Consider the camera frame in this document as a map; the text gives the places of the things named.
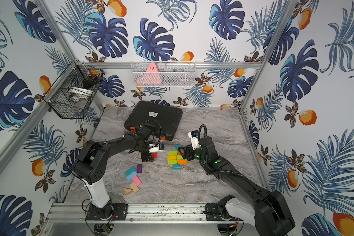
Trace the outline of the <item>orange rectangular block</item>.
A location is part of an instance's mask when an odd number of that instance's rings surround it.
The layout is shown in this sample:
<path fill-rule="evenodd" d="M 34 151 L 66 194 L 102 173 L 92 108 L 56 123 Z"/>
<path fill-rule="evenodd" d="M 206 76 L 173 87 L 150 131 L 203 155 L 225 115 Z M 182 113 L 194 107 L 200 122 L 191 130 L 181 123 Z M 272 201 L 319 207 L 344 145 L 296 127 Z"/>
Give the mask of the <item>orange rectangular block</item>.
<path fill-rule="evenodd" d="M 188 161 L 185 159 L 178 160 L 179 165 L 186 165 L 187 163 L 188 163 Z"/>

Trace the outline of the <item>yellow block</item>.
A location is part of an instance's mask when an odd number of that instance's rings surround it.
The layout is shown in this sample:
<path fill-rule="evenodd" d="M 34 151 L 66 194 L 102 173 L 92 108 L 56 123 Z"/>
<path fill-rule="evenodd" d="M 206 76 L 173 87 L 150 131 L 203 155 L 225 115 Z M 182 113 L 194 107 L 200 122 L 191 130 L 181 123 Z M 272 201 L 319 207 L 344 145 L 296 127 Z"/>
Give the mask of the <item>yellow block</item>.
<path fill-rule="evenodd" d="M 176 155 L 168 155 L 167 160 L 177 160 L 177 156 Z"/>

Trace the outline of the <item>small teal block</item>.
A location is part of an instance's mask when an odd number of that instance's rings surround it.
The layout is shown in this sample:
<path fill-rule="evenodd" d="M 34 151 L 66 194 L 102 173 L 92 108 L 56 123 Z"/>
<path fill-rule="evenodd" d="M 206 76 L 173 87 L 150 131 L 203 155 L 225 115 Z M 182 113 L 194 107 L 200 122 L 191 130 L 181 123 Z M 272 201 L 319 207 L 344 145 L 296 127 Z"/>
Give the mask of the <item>small teal block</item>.
<path fill-rule="evenodd" d="M 173 170 L 181 170 L 182 168 L 181 168 L 181 166 L 179 164 L 175 164 L 175 165 L 172 166 L 172 169 Z"/>

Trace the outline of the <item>red block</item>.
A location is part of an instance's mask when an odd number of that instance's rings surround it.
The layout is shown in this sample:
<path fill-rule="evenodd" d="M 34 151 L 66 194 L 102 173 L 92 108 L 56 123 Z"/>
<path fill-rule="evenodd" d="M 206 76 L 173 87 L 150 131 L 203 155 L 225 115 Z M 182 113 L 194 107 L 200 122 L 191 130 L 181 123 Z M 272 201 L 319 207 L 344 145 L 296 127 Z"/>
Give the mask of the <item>red block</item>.
<path fill-rule="evenodd" d="M 157 157 L 158 157 L 157 152 L 151 153 L 151 156 L 152 156 L 153 158 L 157 158 Z"/>

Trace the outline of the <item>pink block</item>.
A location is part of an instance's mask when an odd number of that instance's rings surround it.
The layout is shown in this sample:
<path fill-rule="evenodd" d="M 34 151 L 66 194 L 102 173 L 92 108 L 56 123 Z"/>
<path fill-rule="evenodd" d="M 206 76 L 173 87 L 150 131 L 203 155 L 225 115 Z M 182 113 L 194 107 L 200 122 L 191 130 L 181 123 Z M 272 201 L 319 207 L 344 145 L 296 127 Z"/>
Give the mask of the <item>pink block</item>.
<path fill-rule="evenodd" d="M 133 182 L 137 185 L 140 186 L 142 184 L 142 182 L 140 181 L 140 179 L 138 178 L 138 176 L 134 176 L 132 178 Z"/>

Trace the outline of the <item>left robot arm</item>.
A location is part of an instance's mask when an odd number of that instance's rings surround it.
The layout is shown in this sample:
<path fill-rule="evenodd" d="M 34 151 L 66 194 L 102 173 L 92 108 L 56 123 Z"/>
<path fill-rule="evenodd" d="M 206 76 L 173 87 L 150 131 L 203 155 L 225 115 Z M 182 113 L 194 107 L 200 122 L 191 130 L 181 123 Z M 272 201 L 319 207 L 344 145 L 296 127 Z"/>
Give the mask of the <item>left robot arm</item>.
<path fill-rule="evenodd" d="M 143 126 L 136 132 L 126 131 L 121 137 L 109 141 L 88 141 L 80 151 L 72 172 L 84 183 L 92 208 L 103 218 L 108 218 L 113 212 L 112 201 L 103 181 L 108 159 L 124 151 L 149 151 L 148 139 L 152 134 L 150 128 Z"/>

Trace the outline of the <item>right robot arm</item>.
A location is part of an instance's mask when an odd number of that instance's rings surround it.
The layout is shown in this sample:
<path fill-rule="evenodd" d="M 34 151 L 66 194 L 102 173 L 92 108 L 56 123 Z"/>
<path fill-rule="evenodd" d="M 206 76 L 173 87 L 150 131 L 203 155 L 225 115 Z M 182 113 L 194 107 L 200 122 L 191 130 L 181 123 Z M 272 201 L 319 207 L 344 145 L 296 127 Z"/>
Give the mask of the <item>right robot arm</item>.
<path fill-rule="evenodd" d="M 252 182 L 238 171 L 229 160 L 219 155 L 211 137 L 201 138 L 190 145 L 179 147 L 178 151 L 187 160 L 197 159 L 209 176 L 225 182 L 244 201 L 232 195 L 223 198 L 220 216 L 238 218 L 251 224 L 261 236 L 286 236 L 296 223 L 284 196 Z"/>

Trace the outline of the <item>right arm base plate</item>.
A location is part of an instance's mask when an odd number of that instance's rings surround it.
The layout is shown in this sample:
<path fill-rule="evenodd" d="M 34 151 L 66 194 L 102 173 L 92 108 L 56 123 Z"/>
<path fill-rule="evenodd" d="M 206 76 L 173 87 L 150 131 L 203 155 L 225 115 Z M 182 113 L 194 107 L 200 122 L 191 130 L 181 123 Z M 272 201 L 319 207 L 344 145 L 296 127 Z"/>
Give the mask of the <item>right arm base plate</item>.
<path fill-rule="evenodd" d="M 207 221 L 238 221 L 240 218 L 230 216 L 224 205 L 218 203 L 209 203 L 205 205 L 202 213 Z"/>

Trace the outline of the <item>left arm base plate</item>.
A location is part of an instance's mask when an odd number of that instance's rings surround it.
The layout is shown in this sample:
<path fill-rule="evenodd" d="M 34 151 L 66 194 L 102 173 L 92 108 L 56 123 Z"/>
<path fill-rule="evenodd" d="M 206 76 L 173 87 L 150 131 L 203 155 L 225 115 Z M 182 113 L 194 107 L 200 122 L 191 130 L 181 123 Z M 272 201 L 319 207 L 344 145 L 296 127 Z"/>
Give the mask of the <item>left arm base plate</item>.
<path fill-rule="evenodd" d="M 103 208 L 98 208 L 93 204 L 89 205 L 86 210 L 86 220 L 98 221 L 98 220 L 114 220 L 125 221 L 127 216 L 128 204 L 124 203 L 107 203 Z"/>

